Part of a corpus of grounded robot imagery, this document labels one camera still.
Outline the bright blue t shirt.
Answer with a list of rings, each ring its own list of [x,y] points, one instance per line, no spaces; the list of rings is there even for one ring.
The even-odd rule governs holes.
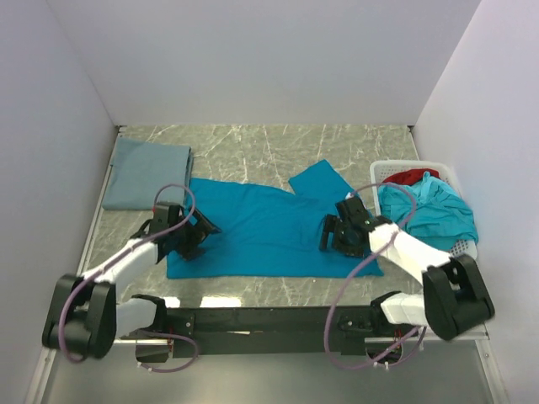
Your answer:
[[[255,183],[194,178],[196,208],[221,229],[191,261],[172,252],[168,279],[220,276],[344,278],[361,258],[320,250],[326,215],[352,188],[322,160],[290,178],[286,192]]]

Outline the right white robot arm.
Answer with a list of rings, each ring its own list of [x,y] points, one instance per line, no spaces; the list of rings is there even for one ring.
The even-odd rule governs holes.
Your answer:
[[[337,328],[366,336],[390,336],[400,328],[427,327],[445,341],[495,316],[494,303],[470,255],[452,256],[410,236],[388,218],[369,216],[358,197],[336,204],[338,213],[326,215],[320,250],[332,247],[347,257],[366,253],[383,257],[420,282],[411,295],[393,291],[342,315]]]

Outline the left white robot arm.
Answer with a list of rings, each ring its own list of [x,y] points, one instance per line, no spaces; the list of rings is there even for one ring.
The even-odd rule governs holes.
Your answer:
[[[84,274],[65,274],[57,280],[41,334],[42,345],[79,363],[103,358],[115,339],[133,332],[164,332],[168,316],[165,299],[138,294],[119,303],[119,295],[134,278],[170,253],[186,261],[198,258],[206,238],[219,233],[221,229],[194,207],[156,203],[152,217],[116,254]]]

